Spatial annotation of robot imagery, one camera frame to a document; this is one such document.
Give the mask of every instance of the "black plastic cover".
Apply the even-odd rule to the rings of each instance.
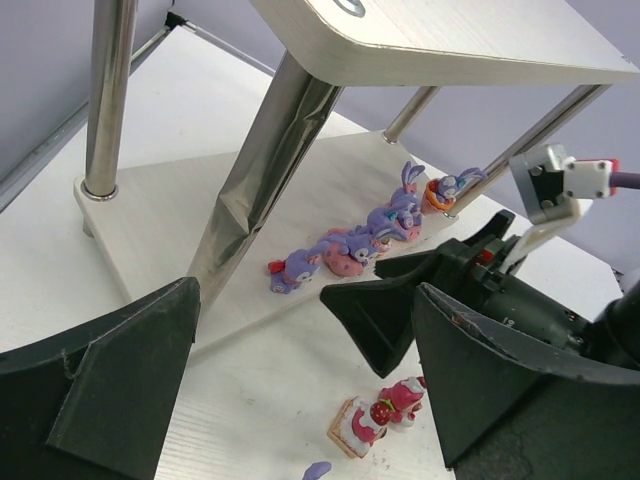
[[[435,250],[380,260],[375,273],[382,280],[329,285],[320,300],[345,327],[371,369],[387,377],[413,342],[411,309],[422,282],[455,291],[484,246],[502,236],[514,214],[502,210],[464,242],[450,239]]]
[[[153,479],[199,310],[183,278],[1,354],[0,479]]]
[[[637,478],[640,372],[547,345],[426,284],[413,324],[458,480]]]

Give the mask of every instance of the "pink figurine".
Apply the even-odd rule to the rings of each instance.
[[[383,388],[378,401],[386,403],[392,410],[391,422],[410,427],[416,419],[415,412],[422,408],[422,397],[427,392],[424,377],[409,377],[391,388]]]
[[[374,442],[387,433],[392,413],[385,402],[352,398],[342,406],[327,434],[349,458],[364,458]]]

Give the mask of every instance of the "silver support rod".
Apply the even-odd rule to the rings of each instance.
[[[203,312],[258,235],[342,90],[285,53],[189,267],[188,275],[200,282]]]
[[[149,55],[171,33],[168,27],[162,27],[147,43],[131,56],[131,73],[144,62]],[[15,200],[31,181],[46,167],[57,153],[66,145],[85,124],[89,115],[89,102],[85,101],[44,141],[33,149],[22,161],[0,181],[0,213]]]
[[[116,191],[116,171],[138,0],[95,0],[84,190],[96,200]]]
[[[402,132],[409,128],[424,107],[436,96],[438,90],[440,87],[420,87],[393,122],[382,132],[382,138],[388,143],[396,143]]]
[[[509,169],[509,160],[541,144],[586,106],[602,95],[611,85],[581,85],[563,98],[549,113],[527,130],[518,140],[491,162],[484,172],[487,179],[471,183],[456,199],[447,212],[455,217],[463,208],[482,195],[500,176]]]

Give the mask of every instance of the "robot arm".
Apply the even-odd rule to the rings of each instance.
[[[640,189],[640,174],[619,172],[618,160],[576,160],[562,145],[535,147],[509,163],[533,226],[505,259],[503,273],[513,273],[529,253],[580,220],[594,199],[618,187]]]

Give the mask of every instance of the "screw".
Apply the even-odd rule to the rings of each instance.
[[[360,0],[333,0],[341,9],[354,17],[362,18],[366,13]]]
[[[582,345],[584,343],[584,339],[582,337],[578,337],[577,335],[574,335],[572,333],[569,334],[569,340],[578,345]]]

